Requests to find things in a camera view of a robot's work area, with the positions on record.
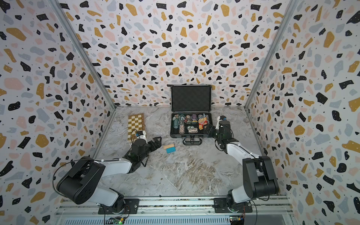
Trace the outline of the dark grey poker case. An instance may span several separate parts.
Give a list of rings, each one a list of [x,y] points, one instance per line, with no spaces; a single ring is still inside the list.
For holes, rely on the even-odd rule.
[[[171,85],[171,111],[178,114],[210,113],[212,110],[212,87],[210,85]],[[201,145],[205,135],[172,136],[180,138],[184,145]]]

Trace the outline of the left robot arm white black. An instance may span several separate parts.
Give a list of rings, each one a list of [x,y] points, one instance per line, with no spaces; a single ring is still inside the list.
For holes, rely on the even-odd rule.
[[[124,195],[111,188],[100,187],[100,180],[115,174],[130,174],[140,166],[145,167],[147,163],[143,161],[148,160],[149,154],[161,146],[160,136],[151,141],[142,137],[132,143],[122,158],[97,160],[82,157],[60,179],[55,190],[75,204],[93,202],[119,213],[125,207]]]

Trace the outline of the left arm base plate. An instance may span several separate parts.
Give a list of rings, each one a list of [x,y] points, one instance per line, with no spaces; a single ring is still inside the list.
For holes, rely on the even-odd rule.
[[[137,214],[140,199],[125,198],[116,202],[113,206],[100,205],[98,210],[99,215],[131,215]]]

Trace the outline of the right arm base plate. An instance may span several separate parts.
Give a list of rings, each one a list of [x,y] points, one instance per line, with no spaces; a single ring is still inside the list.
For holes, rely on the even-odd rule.
[[[225,197],[213,199],[215,213],[252,213],[253,209],[249,202],[235,203]]]

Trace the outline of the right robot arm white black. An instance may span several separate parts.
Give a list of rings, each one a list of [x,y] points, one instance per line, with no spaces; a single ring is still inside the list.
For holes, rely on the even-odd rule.
[[[235,158],[242,165],[243,183],[232,189],[226,197],[230,211],[237,212],[251,200],[279,193],[278,180],[275,175],[272,160],[246,149],[240,141],[233,137],[229,121],[219,121],[216,126],[209,124],[205,133],[215,139],[215,146],[224,153]]]

